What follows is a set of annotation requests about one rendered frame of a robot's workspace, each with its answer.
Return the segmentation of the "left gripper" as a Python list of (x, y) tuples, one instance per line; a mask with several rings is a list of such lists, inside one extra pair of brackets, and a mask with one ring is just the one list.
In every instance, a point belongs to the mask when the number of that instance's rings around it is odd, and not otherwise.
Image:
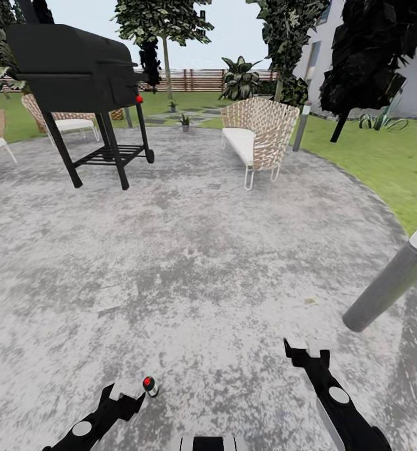
[[(104, 407), (108, 408), (110, 412), (110, 417), (112, 421), (110, 423), (116, 422), (117, 419), (122, 419), (128, 422), (134, 413), (140, 411), (141, 405), (144, 402), (147, 392), (144, 392), (140, 398), (135, 399), (134, 397), (123, 394), (124, 398), (114, 399), (108, 398), (109, 393), (112, 389), (106, 387), (103, 389), (99, 408), (103, 410)], [(98, 408), (98, 410), (99, 410)]]

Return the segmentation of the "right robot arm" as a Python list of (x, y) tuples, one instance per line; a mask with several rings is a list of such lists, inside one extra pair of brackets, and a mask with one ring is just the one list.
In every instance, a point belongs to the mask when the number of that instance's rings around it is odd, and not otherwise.
[(334, 339), (308, 339), (308, 349), (291, 349), (284, 341), (285, 354), (294, 367), (303, 367), (317, 394), (316, 405), (338, 451), (393, 451), (382, 431), (371, 427), (352, 408), (352, 399), (329, 371), (330, 350), (336, 350)]

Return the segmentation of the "insectifuge atomizer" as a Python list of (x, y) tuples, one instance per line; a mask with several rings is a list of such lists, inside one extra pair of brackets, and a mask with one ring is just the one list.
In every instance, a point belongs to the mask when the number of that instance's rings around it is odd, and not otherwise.
[(155, 379), (152, 377), (146, 377), (143, 382), (144, 391), (149, 393), (150, 397), (154, 397), (157, 392), (159, 392), (159, 387), (157, 386)]

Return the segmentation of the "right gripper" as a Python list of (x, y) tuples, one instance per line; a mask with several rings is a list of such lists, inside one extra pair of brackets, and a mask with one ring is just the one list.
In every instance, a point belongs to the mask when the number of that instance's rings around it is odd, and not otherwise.
[(303, 367), (310, 377), (315, 368), (325, 368), (329, 372), (330, 353), (328, 350), (320, 351), (320, 358), (311, 358), (305, 349), (291, 349), (287, 341), (284, 341), (285, 354), (292, 359), (294, 367)]

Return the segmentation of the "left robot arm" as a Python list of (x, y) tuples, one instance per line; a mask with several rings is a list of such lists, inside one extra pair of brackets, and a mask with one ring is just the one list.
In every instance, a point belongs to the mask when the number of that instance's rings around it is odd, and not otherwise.
[(46, 446), (42, 451), (97, 451), (99, 441), (117, 419), (128, 422), (140, 411), (146, 394), (144, 388), (116, 380), (112, 388), (103, 389), (96, 412), (75, 424), (53, 448)]

